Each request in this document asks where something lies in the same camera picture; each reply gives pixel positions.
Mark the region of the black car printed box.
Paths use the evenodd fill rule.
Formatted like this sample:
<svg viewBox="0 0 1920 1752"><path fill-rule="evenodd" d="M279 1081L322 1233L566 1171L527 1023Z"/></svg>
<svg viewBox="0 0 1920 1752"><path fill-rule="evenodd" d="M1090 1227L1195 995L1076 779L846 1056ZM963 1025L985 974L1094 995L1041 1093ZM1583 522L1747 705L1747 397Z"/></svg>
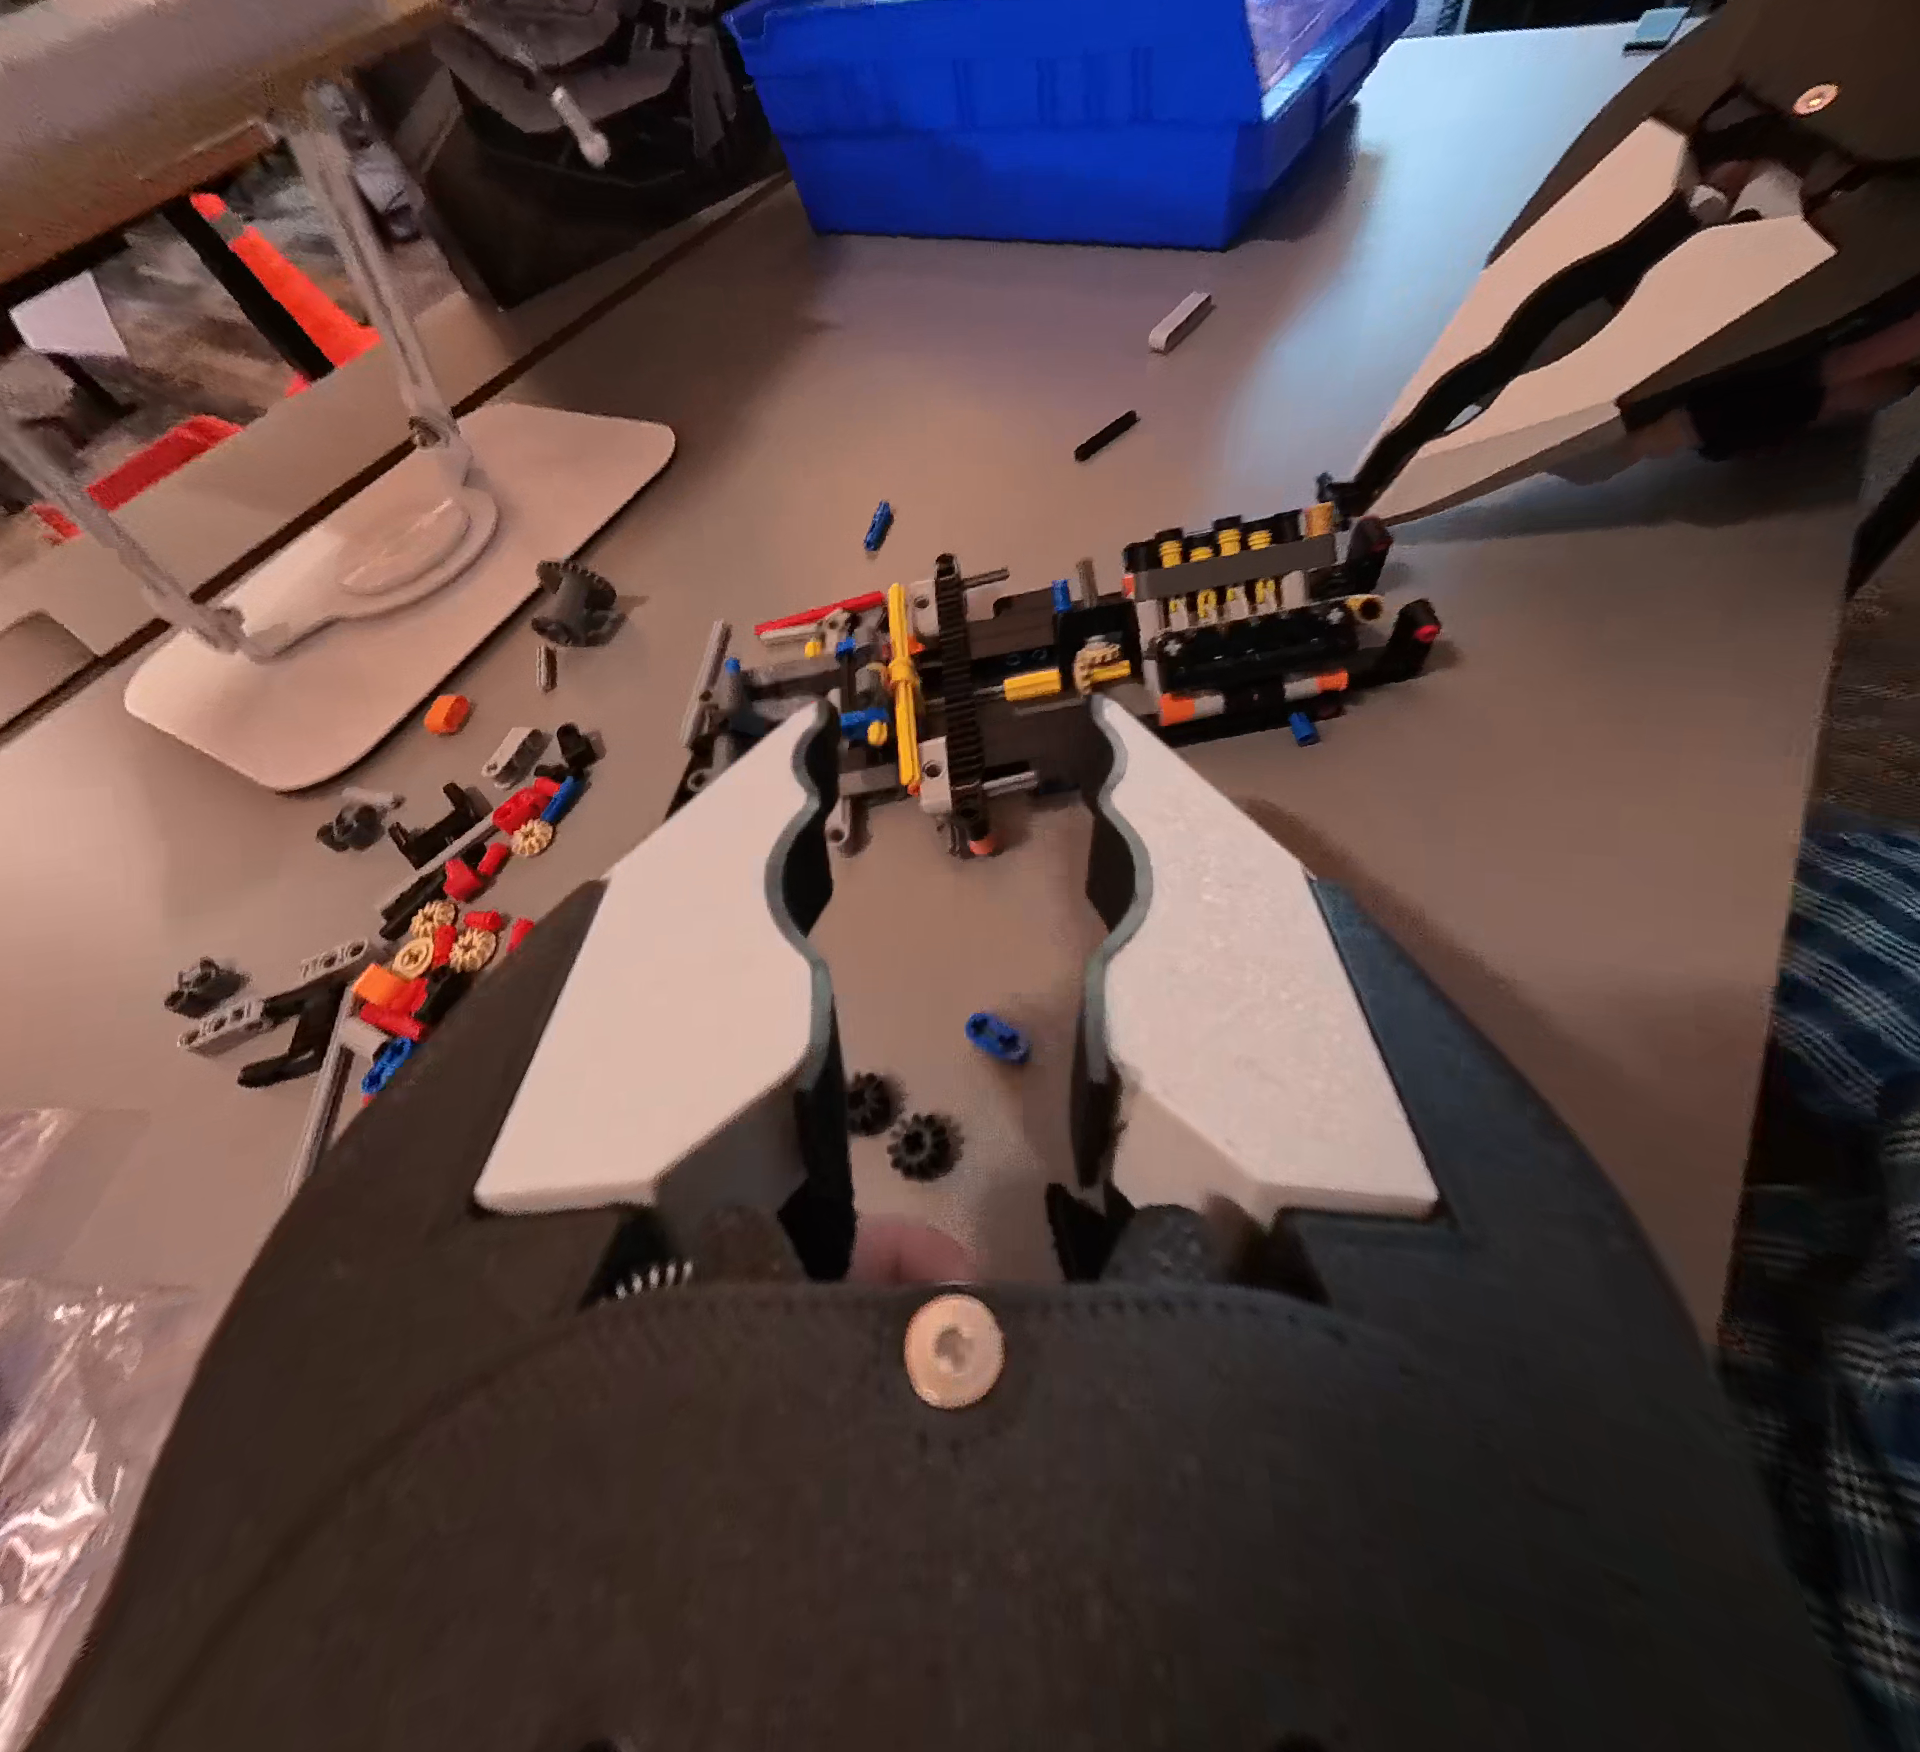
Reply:
<svg viewBox="0 0 1920 1752"><path fill-rule="evenodd" d="M724 19L751 0L457 0L359 74L420 228L513 308L753 179L768 132Z"/></svg>

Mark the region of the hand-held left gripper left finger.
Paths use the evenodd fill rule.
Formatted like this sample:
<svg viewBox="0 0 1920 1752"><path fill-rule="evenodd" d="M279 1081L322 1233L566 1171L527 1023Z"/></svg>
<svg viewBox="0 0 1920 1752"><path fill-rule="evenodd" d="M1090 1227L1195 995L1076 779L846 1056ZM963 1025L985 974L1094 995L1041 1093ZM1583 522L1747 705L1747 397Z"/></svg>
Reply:
<svg viewBox="0 0 1920 1752"><path fill-rule="evenodd" d="M494 1214L753 1206L846 1239L846 1073L829 964L825 701L792 713L601 881L474 1185Z"/></svg>

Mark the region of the partly built lego car chassis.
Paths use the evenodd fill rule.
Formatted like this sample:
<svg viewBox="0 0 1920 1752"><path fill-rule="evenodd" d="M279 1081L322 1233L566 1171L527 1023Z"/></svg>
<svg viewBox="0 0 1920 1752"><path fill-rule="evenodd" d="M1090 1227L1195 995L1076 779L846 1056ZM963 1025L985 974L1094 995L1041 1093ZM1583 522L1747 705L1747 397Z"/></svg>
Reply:
<svg viewBox="0 0 1920 1752"><path fill-rule="evenodd" d="M1113 588L1082 561L1047 586L1008 571L893 582L755 629L743 660L716 623L683 723L679 812L790 715L837 730L829 847L917 804L963 859L1000 845L998 804L1084 783L1092 707L1113 699L1182 748L1262 730L1310 746L1357 693L1418 678L1443 637L1427 598L1381 590L1394 536L1336 500L1162 528L1121 551Z"/></svg>

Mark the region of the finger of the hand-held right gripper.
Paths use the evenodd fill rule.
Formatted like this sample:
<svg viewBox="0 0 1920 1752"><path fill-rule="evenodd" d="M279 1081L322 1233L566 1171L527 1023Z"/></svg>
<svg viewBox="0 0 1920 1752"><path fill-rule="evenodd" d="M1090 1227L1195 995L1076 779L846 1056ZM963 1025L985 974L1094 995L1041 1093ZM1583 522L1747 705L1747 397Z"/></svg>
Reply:
<svg viewBox="0 0 1920 1752"><path fill-rule="evenodd" d="M1620 448L1650 386L1729 362L1753 313L1819 276L1835 247L1802 218L1702 228L1653 210L1546 274L1525 235L1476 280L1377 440L1377 512L1406 522Z"/></svg>
<svg viewBox="0 0 1920 1752"><path fill-rule="evenodd" d="M1690 167L1681 132L1644 122L1488 261L1349 473L1361 516L1451 510L1620 424L1692 323Z"/></svg>

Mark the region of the pile of loose lego pieces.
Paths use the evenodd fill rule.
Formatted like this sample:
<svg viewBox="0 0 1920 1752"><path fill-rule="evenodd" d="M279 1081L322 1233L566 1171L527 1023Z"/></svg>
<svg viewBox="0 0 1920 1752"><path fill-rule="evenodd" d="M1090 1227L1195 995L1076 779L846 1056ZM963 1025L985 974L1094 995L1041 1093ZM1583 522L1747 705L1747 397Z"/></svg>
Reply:
<svg viewBox="0 0 1920 1752"><path fill-rule="evenodd" d="M281 986L262 988L215 957L180 970L164 999L180 1019L180 1052L219 1058L285 1036L246 1060L236 1083L314 1085L305 1136L312 1161L531 935L535 921L501 906L498 886L511 867L556 843L603 754L601 734L577 723L515 728L482 779L449 783L445 810L418 826L396 820L392 797L349 795L320 842L367 847L384 832L408 865L406 881L383 902L371 933L308 955Z"/></svg>

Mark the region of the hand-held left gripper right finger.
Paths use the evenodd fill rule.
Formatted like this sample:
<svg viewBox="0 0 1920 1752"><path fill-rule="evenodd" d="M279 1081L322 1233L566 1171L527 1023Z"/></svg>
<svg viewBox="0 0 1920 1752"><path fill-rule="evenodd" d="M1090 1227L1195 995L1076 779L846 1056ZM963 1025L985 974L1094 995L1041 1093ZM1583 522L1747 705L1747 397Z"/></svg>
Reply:
<svg viewBox="0 0 1920 1752"><path fill-rule="evenodd" d="M1080 1188L1225 1222L1427 1218L1439 1188L1306 867L1098 699L1075 1033Z"/></svg>

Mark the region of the dark grey lego differential gear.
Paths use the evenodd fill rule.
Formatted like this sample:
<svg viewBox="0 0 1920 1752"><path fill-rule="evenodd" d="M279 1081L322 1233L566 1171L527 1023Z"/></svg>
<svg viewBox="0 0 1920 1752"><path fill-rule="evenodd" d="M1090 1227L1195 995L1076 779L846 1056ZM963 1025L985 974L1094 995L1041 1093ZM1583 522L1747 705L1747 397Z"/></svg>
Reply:
<svg viewBox="0 0 1920 1752"><path fill-rule="evenodd" d="M558 651L581 651L607 643L622 623L618 590L603 575L574 559L537 565L540 610L535 635Z"/></svg>

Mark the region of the blue plastic bin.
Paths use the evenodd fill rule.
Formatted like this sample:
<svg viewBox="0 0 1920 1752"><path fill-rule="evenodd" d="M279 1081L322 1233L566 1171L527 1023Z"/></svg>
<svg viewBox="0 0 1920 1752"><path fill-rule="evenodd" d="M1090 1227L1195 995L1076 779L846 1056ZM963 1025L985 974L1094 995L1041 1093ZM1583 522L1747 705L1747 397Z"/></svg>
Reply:
<svg viewBox="0 0 1920 1752"><path fill-rule="evenodd" d="M1221 251L1418 0L1361 0L1262 117L1242 0L753 0L726 17L821 233Z"/></svg>

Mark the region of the person's right hand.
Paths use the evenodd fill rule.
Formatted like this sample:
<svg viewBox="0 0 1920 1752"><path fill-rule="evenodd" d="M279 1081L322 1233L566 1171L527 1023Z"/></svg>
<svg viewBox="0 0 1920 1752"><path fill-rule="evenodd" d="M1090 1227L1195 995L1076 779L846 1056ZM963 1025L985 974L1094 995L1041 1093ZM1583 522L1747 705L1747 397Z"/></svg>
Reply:
<svg viewBox="0 0 1920 1752"><path fill-rule="evenodd" d="M1889 323L1821 360L1819 423L1870 415L1919 386L1919 311Z"/></svg>

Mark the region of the blue plaid shirt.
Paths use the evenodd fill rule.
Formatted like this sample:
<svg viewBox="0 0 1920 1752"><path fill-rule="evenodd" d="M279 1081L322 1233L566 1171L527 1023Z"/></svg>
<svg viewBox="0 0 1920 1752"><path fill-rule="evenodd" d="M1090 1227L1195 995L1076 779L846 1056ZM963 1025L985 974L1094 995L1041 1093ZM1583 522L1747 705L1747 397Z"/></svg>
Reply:
<svg viewBox="0 0 1920 1752"><path fill-rule="evenodd" d="M1919 1746L1919 840L1809 826L1718 1325L1860 1748Z"/></svg>

